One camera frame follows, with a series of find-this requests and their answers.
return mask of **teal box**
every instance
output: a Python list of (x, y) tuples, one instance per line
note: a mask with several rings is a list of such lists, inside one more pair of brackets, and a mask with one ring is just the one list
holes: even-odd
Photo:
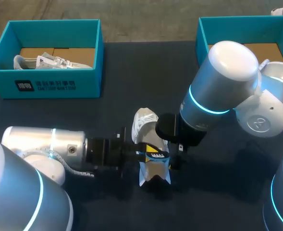
[(283, 16), (234, 16), (199, 18), (196, 53), (201, 65), (209, 44), (229, 40), (238, 43), (277, 43), (283, 56)]
[[(13, 70), (13, 58), (21, 48), (95, 48), (93, 68)], [(3, 99), (98, 98), (103, 51), (100, 20), (9, 21), (0, 38), (0, 95)]]

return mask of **cardboard insert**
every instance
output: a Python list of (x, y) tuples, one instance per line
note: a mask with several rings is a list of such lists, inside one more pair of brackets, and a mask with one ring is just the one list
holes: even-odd
[(70, 62), (93, 67), (95, 48), (22, 48), (20, 55), (24, 58), (37, 58), (38, 55), (42, 55), (44, 52)]
[(262, 63), (265, 59), (271, 62), (283, 62), (283, 56), (279, 50), (277, 43), (247, 43), (244, 44), (257, 57), (258, 63)]

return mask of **concrete floor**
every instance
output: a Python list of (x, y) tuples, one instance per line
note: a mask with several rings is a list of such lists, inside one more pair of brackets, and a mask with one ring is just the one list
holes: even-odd
[(100, 19), (104, 41), (194, 40), (203, 16), (267, 15), (283, 0), (0, 0), (8, 20)]

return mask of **silver robotic arm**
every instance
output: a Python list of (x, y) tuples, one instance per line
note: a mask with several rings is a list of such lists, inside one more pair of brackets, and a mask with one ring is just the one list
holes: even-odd
[(283, 63), (264, 62), (231, 41), (215, 44), (190, 85), (180, 108), (183, 121), (207, 131), (234, 109), (240, 126), (258, 137), (283, 131)]

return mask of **open box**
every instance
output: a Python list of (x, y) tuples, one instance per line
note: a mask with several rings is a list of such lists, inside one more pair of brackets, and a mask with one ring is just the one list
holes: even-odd
[[(66, 56), (69, 51), (69, 57), (72, 53), (86, 57), (84, 64), (93, 65), (86, 69), (13, 70), (13, 59), (23, 54), (22, 48), (37, 48), (38, 52), (49, 52), (50, 48), (54, 55), (57, 49), (56, 56)], [(9, 21), (0, 38), (0, 95), (3, 99), (97, 98), (103, 50), (99, 20)]]
[(211, 46), (219, 41), (247, 46), (259, 63), (265, 59), (283, 62), (283, 16), (234, 16), (199, 18), (196, 53), (199, 65)]

